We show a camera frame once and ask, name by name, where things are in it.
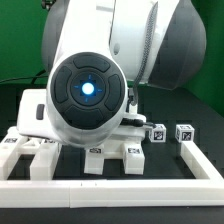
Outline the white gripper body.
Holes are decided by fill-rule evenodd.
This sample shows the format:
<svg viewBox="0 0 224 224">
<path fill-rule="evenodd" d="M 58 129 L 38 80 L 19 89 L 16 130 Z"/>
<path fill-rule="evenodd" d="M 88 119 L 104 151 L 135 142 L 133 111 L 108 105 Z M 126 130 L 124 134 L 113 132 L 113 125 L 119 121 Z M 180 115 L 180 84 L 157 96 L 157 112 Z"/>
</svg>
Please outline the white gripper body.
<svg viewBox="0 0 224 224">
<path fill-rule="evenodd" d="M 124 118 L 146 121 L 144 115 L 119 110 L 97 128 L 72 127 L 56 111 L 45 89 L 27 89 L 20 101 L 17 130 L 22 136 L 50 139 L 73 147 L 96 147 L 107 140 L 141 142 L 145 138 L 145 128 L 124 126 L 121 124 Z"/>
</svg>

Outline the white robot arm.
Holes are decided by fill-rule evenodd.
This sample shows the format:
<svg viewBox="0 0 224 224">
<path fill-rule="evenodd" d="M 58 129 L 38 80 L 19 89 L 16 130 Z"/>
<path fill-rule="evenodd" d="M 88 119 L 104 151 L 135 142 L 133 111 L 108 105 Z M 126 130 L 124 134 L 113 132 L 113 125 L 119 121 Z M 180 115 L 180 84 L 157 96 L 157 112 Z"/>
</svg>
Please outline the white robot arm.
<svg viewBox="0 0 224 224">
<path fill-rule="evenodd" d="M 43 0 L 44 89 L 22 95 L 17 130 L 75 147 L 103 143 L 137 87 L 174 89 L 201 67 L 203 22 L 192 0 Z"/>
</svg>

